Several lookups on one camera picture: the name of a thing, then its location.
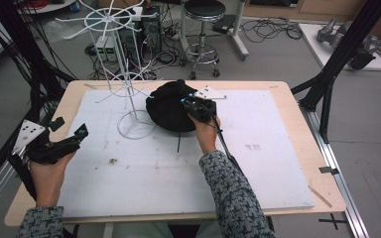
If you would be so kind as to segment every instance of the white platform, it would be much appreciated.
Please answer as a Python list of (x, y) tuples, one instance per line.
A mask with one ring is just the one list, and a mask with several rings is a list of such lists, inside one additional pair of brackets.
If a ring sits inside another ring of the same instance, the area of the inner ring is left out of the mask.
[[(221, 92), (227, 95), (217, 100), (226, 145), (261, 206), (315, 206), (270, 92)], [(194, 132), (182, 134), (179, 151), (178, 135), (159, 127), (144, 139), (125, 139), (117, 124), (130, 108), (116, 96), (96, 103), (107, 95), (87, 91), (71, 125), (68, 135), (85, 123), (89, 136), (66, 171), (59, 203), (64, 217), (213, 212)], [(145, 110), (145, 98), (134, 97), (136, 109)]]
[[(324, 25), (313, 25), (313, 24), (299, 24), (300, 28), (304, 33), (305, 39), (308, 41), (309, 46), (312, 51), (315, 53), (317, 60), (320, 62), (321, 66), (324, 66), (329, 60), (330, 56), (333, 53), (334, 48), (329, 45), (327, 42), (319, 42), (317, 40), (318, 31)], [(381, 58), (375, 53), (373, 54), (376, 59), (370, 62), (365, 68), (361, 70), (370, 70), (370, 71), (381, 71)], [(350, 66), (346, 65), (344, 69), (352, 69)]]

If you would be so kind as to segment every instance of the black cap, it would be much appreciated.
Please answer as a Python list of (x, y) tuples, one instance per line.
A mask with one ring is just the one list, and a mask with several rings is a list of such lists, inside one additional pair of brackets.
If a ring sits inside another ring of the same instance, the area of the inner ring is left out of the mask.
[(170, 81), (147, 97), (147, 111), (160, 127), (172, 132), (190, 132), (195, 127), (181, 100), (197, 90), (185, 84), (183, 79)]

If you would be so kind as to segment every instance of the patterned sleeve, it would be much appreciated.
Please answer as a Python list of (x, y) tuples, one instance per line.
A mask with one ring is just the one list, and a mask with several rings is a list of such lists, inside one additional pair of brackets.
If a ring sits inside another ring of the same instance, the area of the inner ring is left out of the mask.
[(29, 209), (16, 237), (63, 238), (63, 212), (64, 208), (61, 206), (35, 207)]
[(249, 181), (224, 153), (207, 153), (199, 165), (211, 187), (223, 237), (276, 237)]

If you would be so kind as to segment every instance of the gray floor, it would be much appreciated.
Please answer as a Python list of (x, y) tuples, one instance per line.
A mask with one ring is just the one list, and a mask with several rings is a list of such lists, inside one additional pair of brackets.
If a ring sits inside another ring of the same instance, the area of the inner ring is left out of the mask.
[[(68, 10), (44, 16), (45, 23), (55, 16), (76, 18)], [(314, 77), (320, 71), (307, 42), (296, 41), (284, 33), (263, 43), (241, 39), (250, 56), (241, 60), (226, 36), (209, 38), (220, 51), (219, 78), (212, 77), (209, 66), (197, 72), (198, 80), (273, 80), (285, 81), (290, 87)], [(91, 43), (88, 34), (72, 41), (56, 41), (52, 48), (78, 78), (92, 73), (92, 63), (83, 52)], [(44, 48), (43, 40), (38, 44)], [(189, 79), (191, 66), (159, 69), (159, 78)], [(12, 61), (0, 56), (0, 148), (29, 107), (29, 88)], [(297, 94), (301, 99), (304, 92)], [(381, 237), (381, 72), (344, 70), (334, 86), (329, 119), (329, 139), (360, 215), (370, 237)], [(14, 237), (17, 228), (5, 226), (3, 219), (20, 182), (12, 178), (0, 195), (0, 237)], [(333, 214), (344, 220), (344, 215)], [(330, 214), (274, 216), (279, 237), (351, 237), (349, 227), (340, 223), (319, 222)], [(79, 237), (101, 237), (101, 225), (82, 225)]]

